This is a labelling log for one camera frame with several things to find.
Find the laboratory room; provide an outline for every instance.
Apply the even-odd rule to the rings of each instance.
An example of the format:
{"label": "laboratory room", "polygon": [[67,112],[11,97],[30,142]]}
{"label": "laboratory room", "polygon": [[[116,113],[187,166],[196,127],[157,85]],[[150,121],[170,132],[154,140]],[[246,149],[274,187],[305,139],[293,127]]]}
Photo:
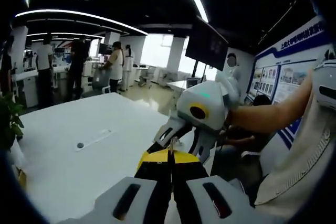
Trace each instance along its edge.
{"label": "laboratory room", "polygon": [[335,1],[3,0],[0,222],[333,223]]}

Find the white shirt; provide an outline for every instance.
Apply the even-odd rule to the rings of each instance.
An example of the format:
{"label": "white shirt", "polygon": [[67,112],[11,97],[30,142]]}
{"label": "white shirt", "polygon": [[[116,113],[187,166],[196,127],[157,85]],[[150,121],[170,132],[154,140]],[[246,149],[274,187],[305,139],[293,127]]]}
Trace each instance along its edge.
{"label": "white shirt", "polygon": [[109,58],[109,62],[112,63],[112,59],[114,57],[116,58],[116,61],[112,64],[111,66],[111,75],[110,78],[112,80],[121,80],[122,78],[122,62],[123,62],[123,56],[122,56],[122,51],[121,50],[116,50],[113,51]]}
{"label": "white shirt", "polygon": [[336,113],[309,99],[286,160],[261,183],[256,209],[290,219],[323,176],[336,141]]}
{"label": "white shirt", "polygon": [[49,65],[49,55],[53,54],[51,45],[41,45],[36,51],[38,60],[38,70],[44,70],[50,68]]}
{"label": "white shirt", "polygon": [[125,62],[124,62],[124,71],[132,71],[134,61],[134,53],[132,56],[128,55],[128,50],[125,51]]}

